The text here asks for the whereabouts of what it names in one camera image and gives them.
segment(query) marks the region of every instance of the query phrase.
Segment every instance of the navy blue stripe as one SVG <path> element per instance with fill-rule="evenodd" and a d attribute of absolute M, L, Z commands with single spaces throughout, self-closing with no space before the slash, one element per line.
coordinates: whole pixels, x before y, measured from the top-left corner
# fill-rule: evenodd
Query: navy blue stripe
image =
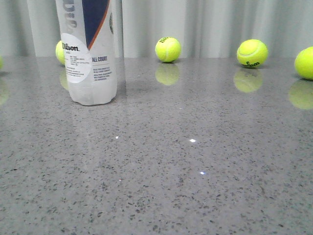
<path fill-rule="evenodd" d="M 86 43 L 89 47 L 102 18 L 107 10 L 109 0 L 83 0 Z"/>

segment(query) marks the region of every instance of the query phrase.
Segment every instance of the wilson logo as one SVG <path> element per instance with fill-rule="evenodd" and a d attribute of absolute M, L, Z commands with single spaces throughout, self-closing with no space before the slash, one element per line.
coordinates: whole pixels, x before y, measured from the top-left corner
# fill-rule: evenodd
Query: wilson logo
<path fill-rule="evenodd" d="M 77 21 L 75 18 L 75 5 L 74 0 L 63 0 L 63 9 L 67 12 L 64 14 L 66 20 L 67 31 L 73 32 L 73 29 L 77 27 Z"/>
<path fill-rule="evenodd" d="M 71 47 L 71 46 L 69 46 L 67 43 L 66 43 L 66 44 L 65 44 L 65 43 L 62 43 L 62 48 L 63 48 L 64 50 L 80 51 L 80 50 L 78 49 L 78 47 Z"/>

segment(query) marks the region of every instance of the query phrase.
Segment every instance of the glossy countertop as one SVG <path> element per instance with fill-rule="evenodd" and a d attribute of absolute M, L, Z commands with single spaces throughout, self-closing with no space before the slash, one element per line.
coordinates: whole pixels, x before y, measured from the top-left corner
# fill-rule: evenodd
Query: glossy countertop
<path fill-rule="evenodd" d="M 313 81 L 294 59 L 117 59 L 112 102 L 53 57 L 0 70 L 1 235 L 311 235 Z"/>

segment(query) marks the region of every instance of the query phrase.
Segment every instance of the orange stripe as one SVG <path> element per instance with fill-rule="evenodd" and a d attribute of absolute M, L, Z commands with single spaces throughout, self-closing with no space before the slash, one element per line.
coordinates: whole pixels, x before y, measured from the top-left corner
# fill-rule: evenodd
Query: orange stripe
<path fill-rule="evenodd" d="M 104 16 L 103 16 L 103 18 L 102 18 L 102 20 L 101 20 L 101 23 L 100 23 L 100 25 L 99 25 L 99 27 L 98 27 L 98 29 L 97 29 L 97 31 L 96 31 L 96 33 L 95 33 L 95 35 L 94 35 L 92 41 L 90 42 L 90 44 L 89 44 L 89 46 L 88 46 L 88 50 L 90 50 L 90 49 L 92 48 L 92 45 L 93 45 L 94 41 L 96 40 L 96 38 L 97 38 L 97 36 L 98 36 L 98 34 L 99 34 L 99 32 L 100 32 L 100 29 L 102 28 L 102 25 L 103 25 L 104 20 L 105 20 L 105 18 L 106 18 L 106 16 L 107 16 L 107 13 L 108 13 L 109 5 L 110 5 L 110 0 L 108 0 L 106 12 L 104 13 Z"/>

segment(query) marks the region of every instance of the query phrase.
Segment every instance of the translucent plastic container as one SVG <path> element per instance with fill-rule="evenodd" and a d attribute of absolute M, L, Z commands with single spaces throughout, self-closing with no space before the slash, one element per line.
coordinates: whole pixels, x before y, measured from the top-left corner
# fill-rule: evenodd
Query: translucent plastic container
<path fill-rule="evenodd" d="M 110 102 L 117 89 L 110 1 L 55 1 L 70 97 L 83 105 Z"/>

